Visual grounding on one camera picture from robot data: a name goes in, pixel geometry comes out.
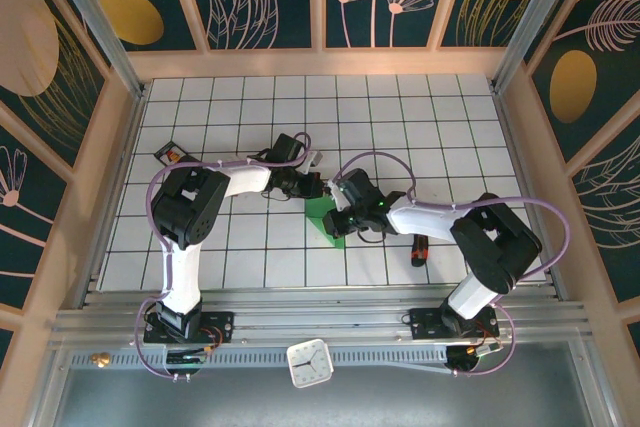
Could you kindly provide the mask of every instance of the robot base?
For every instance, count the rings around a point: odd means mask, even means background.
[[[491,307],[484,307],[475,318],[465,321],[464,333],[458,334],[445,325],[442,320],[442,308],[411,309],[409,324],[413,340],[434,339],[482,339],[485,333],[478,327],[480,324],[490,336],[499,337],[500,329],[496,312]]]
[[[143,341],[145,344],[210,344],[211,337],[209,333],[212,332],[216,336],[216,328],[223,334],[222,343],[226,344],[231,342],[231,336],[233,335],[233,312],[202,312],[200,314],[199,330],[196,332],[192,339],[180,339],[167,332],[167,327],[160,322],[158,314],[153,312],[147,317],[147,327],[144,331]]]

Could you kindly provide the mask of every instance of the white grid floor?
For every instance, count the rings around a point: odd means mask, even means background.
[[[162,167],[153,156],[160,147],[173,140],[198,159],[225,160],[270,147],[282,132],[299,131],[308,132],[313,148],[322,151],[315,170],[323,178],[375,148],[411,165],[424,200],[474,200],[485,191],[520,194],[482,75],[157,79],[98,290],[162,287],[160,245],[144,216],[147,183]],[[377,179],[385,194],[409,186],[402,167],[389,159],[368,157],[355,167]],[[434,239],[423,268],[411,266],[412,236],[389,236],[383,244],[369,245],[352,234],[345,250],[333,249],[305,220],[304,201],[277,197],[246,194],[225,200],[203,245],[203,290],[441,284],[457,283],[467,274],[458,248]],[[524,206],[516,207],[528,222]]]

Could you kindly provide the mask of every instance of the green object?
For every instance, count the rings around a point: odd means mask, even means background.
[[[304,203],[304,214],[311,223],[325,236],[327,241],[336,249],[344,250],[344,238],[334,239],[327,234],[322,224],[322,218],[327,212],[336,208],[336,204],[329,196],[320,197],[319,199],[307,199]]]

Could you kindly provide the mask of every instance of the analog clock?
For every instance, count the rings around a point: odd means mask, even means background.
[[[321,339],[289,347],[287,362],[293,385],[299,389],[326,382],[333,373],[329,347]]]

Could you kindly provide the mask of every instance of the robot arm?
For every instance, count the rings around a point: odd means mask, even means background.
[[[440,319],[456,335],[473,329],[479,312],[496,296],[508,294],[542,250],[540,240],[503,203],[434,210],[402,192],[385,197],[362,169],[342,177],[331,192],[338,208],[328,212],[323,223],[334,238],[371,229],[457,243],[471,272],[444,301]],[[498,197],[483,194],[478,200],[494,198]]]
[[[271,149],[255,158],[269,164],[284,164],[298,158],[303,144],[282,134]],[[290,197],[315,198],[323,195],[324,184],[318,173],[309,173],[307,156],[298,167],[267,168],[246,165],[211,170],[184,168],[173,170],[153,198],[153,219],[169,248],[162,245],[165,297],[156,304],[158,318],[177,338],[190,339],[198,330],[202,300],[198,271],[202,242],[213,229],[225,197],[247,192],[281,189]],[[189,155],[180,162],[197,161]],[[171,252],[171,269],[167,258]]]

